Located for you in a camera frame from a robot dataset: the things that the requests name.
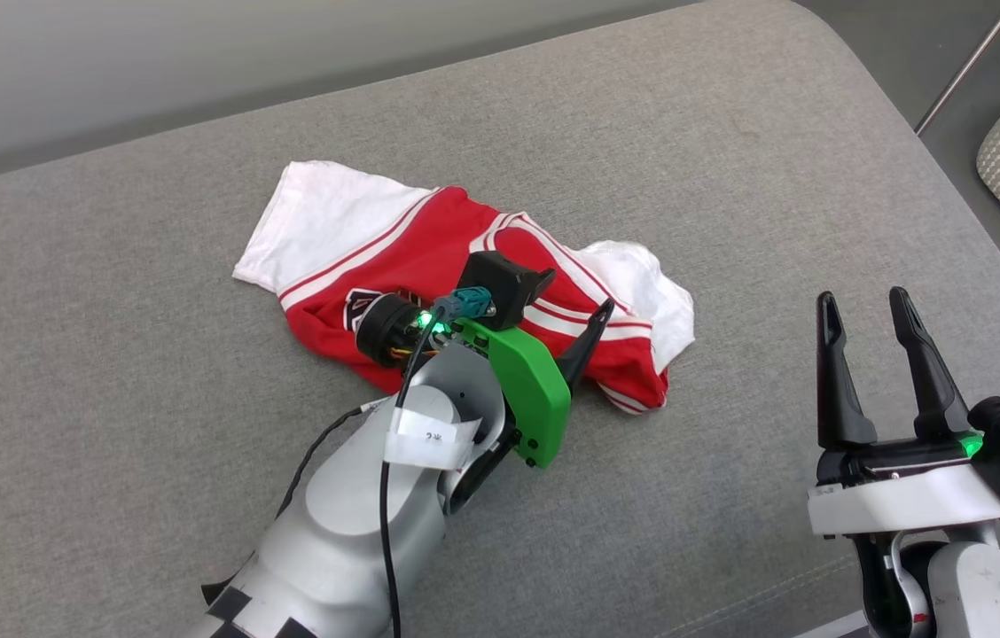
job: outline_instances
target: black tape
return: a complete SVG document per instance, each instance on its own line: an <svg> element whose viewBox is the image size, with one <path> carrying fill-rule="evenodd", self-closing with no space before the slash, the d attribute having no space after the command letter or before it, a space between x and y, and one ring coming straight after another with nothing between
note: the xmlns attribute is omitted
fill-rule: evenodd
<svg viewBox="0 0 1000 638"><path fill-rule="evenodd" d="M307 629L305 626L299 625L299 621L294 618L289 618L288 621L284 623L284 626L280 627L280 633L276 634L276 638L318 638Z"/></svg>
<svg viewBox="0 0 1000 638"><path fill-rule="evenodd" d="M237 614L244 610L244 607L248 606L248 601L252 601L252 596L248 596L244 591L240 591L236 587L225 588L216 598L216 602L208 607L208 615L230 623L233 618L237 617Z"/></svg>
<svg viewBox="0 0 1000 638"><path fill-rule="evenodd" d="M231 622L225 622L211 638L252 638L252 635L240 631L239 627L232 625Z"/></svg>
<svg viewBox="0 0 1000 638"><path fill-rule="evenodd" d="M232 574L232 576L228 577L227 580L212 582L212 584L208 585L201 585L200 594L205 597L205 605L212 605L215 603L216 597L220 596L221 591L223 591L225 587L228 587L229 582L232 582L233 578L236 578L236 574Z"/></svg>

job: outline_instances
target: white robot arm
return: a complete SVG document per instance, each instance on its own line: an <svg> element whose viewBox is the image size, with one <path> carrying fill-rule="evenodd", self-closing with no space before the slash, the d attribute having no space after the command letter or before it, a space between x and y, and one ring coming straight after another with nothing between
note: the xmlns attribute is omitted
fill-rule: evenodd
<svg viewBox="0 0 1000 638"><path fill-rule="evenodd" d="M878 638L1000 638L1000 399L970 412L902 288L890 291L890 310L918 396L917 436L879 441L858 405L835 298L820 295L824 453L809 490L812 532L854 542ZM949 542L902 544L930 530Z"/></svg>
<svg viewBox="0 0 1000 638"><path fill-rule="evenodd" d="M448 344L411 380L404 407L446 424L480 419L471 463L496 452L504 397L488 360ZM390 622L379 525L379 476L394 403L382 401L327 459L260 548L185 638L373 638ZM387 522L395 580L408 590L444 536L465 475L392 464Z"/></svg>
<svg viewBox="0 0 1000 638"><path fill-rule="evenodd" d="M370 410L290 506L285 500L236 576L204 588L209 609L184 638L373 638L391 620L398 634L398 590L418 581L444 518L513 449L529 467L545 467L558 452L570 394L613 302L552 359L516 327L552 276L479 252L461 287L432 311L395 295L371 303L355 332L358 348L387 367L406 363L404 388L348 413Z"/></svg>

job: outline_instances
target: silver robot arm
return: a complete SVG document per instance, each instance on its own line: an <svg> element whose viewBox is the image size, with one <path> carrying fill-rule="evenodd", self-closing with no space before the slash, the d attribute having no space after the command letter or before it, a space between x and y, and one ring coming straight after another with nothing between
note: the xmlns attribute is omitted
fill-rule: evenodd
<svg viewBox="0 0 1000 638"><path fill-rule="evenodd" d="M505 418L488 360L457 343L419 369L404 407L446 424L480 425L465 471L391 464L387 521L399 591L410 590L440 545L459 482L503 445ZM184 638L373 638L386 631L379 477L392 412L392 401L380 403L323 462Z"/></svg>

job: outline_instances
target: metal leg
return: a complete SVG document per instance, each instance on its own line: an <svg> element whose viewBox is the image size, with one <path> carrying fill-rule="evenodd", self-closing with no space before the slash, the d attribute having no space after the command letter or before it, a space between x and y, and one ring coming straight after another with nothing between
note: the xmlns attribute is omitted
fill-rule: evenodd
<svg viewBox="0 0 1000 638"><path fill-rule="evenodd" d="M969 59L965 61L965 65L958 70L957 75L953 76L953 80L949 81L946 88L941 91L941 95L934 100L934 105L930 106L929 112L926 112L926 117L922 118L922 121L918 122L918 125L914 127L914 133L918 135L922 134L922 130L926 130L926 126L929 126L929 122L934 120L934 116L937 116L941 107L949 102L949 98L953 96L954 90L957 90L957 86L961 85L961 81L965 80L965 76L969 74L969 69L973 68L973 65L981 59L982 54L985 54L985 50L989 48L989 45L993 43L996 36L1000 34L1000 17L997 18L996 24L985 36L985 40L982 40L977 49L973 50Z"/></svg>

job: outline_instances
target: green 3d-printed part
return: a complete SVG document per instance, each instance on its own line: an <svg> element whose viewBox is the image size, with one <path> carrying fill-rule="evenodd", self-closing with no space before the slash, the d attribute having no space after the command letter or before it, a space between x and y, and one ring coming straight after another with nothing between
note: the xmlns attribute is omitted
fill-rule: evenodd
<svg viewBox="0 0 1000 638"><path fill-rule="evenodd" d="M492 331L472 319L458 319L463 343L487 356L504 399L516 417L516 453L546 468L559 453L570 411L570 389L556 360L540 339L520 328Z"/></svg>

